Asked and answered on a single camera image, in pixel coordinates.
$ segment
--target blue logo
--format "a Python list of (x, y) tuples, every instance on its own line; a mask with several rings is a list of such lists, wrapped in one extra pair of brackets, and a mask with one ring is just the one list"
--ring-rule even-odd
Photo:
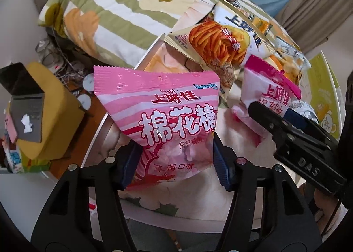
[(218, 89), (216, 84), (204, 84), (204, 85), (194, 84), (194, 87), (197, 89)]

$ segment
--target pink and white packaging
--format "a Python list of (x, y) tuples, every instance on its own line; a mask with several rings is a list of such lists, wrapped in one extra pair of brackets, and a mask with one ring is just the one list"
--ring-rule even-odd
[(120, 130), (142, 145), (129, 188), (189, 178), (213, 159), (216, 73), (94, 67), (94, 92)]
[(244, 67), (240, 97), (242, 103), (234, 105), (232, 112), (254, 132), (265, 137), (267, 131), (249, 117), (249, 105), (259, 101), (283, 117), (294, 99), (301, 99), (300, 88), (287, 79), (283, 72), (251, 55)]

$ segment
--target white round lid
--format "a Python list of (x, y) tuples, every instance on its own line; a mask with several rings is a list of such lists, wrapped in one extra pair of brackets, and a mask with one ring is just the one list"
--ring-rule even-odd
[(83, 95), (79, 95), (77, 99), (81, 103), (83, 108), (88, 111), (92, 103), (90, 96), (83, 94)]
[(93, 73), (88, 74), (83, 80), (83, 88), (86, 91), (94, 91)]

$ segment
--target brand logo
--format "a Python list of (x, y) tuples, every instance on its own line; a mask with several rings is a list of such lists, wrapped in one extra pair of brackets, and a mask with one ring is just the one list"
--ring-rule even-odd
[(198, 85), (194, 84), (194, 87), (197, 89), (218, 89), (216, 84), (203, 84), (203, 85)]
[(313, 176), (317, 176), (320, 172), (320, 169), (319, 167), (313, 167), (311, 163), (309, 163), (308, 165), (306, 165), (306, 160), (304, 158), (300, 158), (300, 160), (298, 161), (298, 165), (300, 167), (304, 167), (304, 169), (307, 171), (307, 172), (311, 172), (311, 174)]

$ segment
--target cartoon character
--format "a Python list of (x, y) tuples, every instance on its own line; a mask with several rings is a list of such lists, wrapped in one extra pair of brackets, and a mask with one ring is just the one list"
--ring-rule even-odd
[(321, 122), (321, 127), (332, 134), (337, 130), (337, 125), (333, 123), (332, 111), (328, 111)]

